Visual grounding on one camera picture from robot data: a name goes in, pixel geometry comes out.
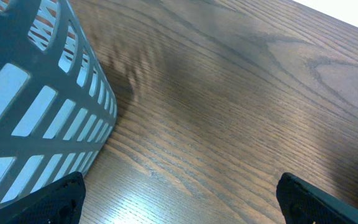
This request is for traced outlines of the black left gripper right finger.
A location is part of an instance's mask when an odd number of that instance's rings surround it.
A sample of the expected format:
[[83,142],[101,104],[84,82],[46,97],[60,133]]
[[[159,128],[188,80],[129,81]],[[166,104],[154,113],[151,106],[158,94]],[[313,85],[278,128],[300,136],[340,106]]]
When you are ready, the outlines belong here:
[[276,197],[286,223],[358,224],[358,209],[289,172],[278,181]]

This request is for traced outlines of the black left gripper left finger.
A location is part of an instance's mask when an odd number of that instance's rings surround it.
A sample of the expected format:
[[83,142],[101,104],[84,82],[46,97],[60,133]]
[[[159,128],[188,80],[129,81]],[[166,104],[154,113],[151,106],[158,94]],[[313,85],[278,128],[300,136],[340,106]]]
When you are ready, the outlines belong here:
[[72,172],[0,209],[0,223],[77,224],[86,196],[81,172]]

